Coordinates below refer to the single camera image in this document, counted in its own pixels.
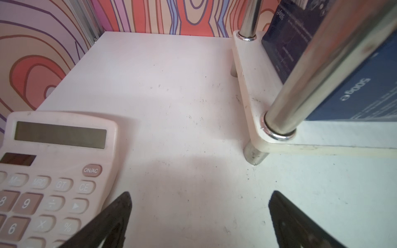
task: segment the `calculator button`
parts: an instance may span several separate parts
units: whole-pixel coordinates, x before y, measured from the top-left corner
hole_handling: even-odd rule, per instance
[[[69,213],[84,213],[87,207],[88,207],[87,200],[73,199],[70,204]]]
[[[20,214],[34,214],[42,198],[42,194],[23,193],[12,211]]]
[[[91,181],[80,181],[76,185],[76,193],[79,194],[91,194],[95,189],[95,183]]]
[[[8,218],[0,231],[0,239],[20,241],[23,233],[29,224],[29,218],[11,217]]]
[[[64,219],[61,222],[59,234],[73,235],[80,229],[79,219]]]
[[[58,178],[55,182],[54,190],[66,192],[72,187],[73,181],[71,179]]]
[[[44,248],[46,241],[42,238],[27,238],[20,248]]]
[[[17,248],[17,246],[13,244],[0,243],[0,248]]]
[[[15,191],[0,191],[0,211],[8,212],[14,206],[15,201],[19,196],[19,192]]]
[[[32,223],[29,228],[32,228],[35,232],[45,233],[51,230],[55,225],[55,217],[53,216],[38,216]]]
[[[7,178],[7,173],[0,171],[0,183],[2,183]]]
[[[7,216],[0,215],[0,227],[3,225],[4,221],[6,220]]]
[[[27,182],[28,179],[29,179],[28,175],[16,173],[10,176],[10,179],[8,179],[8,185],[21,187]]]
[[[65,204],[65,199],[62,196],[49,196],[43,201],[43,208],[49,211],[58,211]]]
[[[65,243],[65,241],[63,240],[57,240],[55,242],[53,242],[50,246],[50,248],[58,248],[60,247],[63,243]]]
[[[86,176],[86,177],[97,177],[102,172],[102,166],[95,165],[95,164],[89,164],[89,165],[84,166],[82,172],[83,172],[83,176]]]
[[[37,176],[33,179],[31,188],[45,189],[50,184],[50,181],[49,177]]]

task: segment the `psychedelic pattern backdrop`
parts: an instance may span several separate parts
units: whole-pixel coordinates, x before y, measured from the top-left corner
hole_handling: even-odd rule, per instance
[[[91,0],[106,31],[230,37],[248,0]],[[263,0],[258,30],[278,0]],[[0,0],[0,144],[13,111],[35,110],[90,45],[65,0]]]

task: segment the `percent sign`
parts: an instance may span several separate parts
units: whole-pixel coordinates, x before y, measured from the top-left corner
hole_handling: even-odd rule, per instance
[[[65,223],[64,227],[65,227],[65,231],[66,232],[70,232],[72,230],[72,224],[71,223]]]

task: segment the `white tabletop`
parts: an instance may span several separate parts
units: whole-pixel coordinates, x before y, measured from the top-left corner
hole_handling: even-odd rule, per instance
[[[106,32],[38,110],[114,120],[125,247],[278,247],[281,191],[349,248],[397,246],[396,160],[270,154],[253,167],[228,38]]]

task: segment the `arrow button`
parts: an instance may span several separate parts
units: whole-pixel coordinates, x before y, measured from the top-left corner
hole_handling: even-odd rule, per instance
[[[75,198],[71,201],[69,213],[84,213],[88,207],[87,199]]]

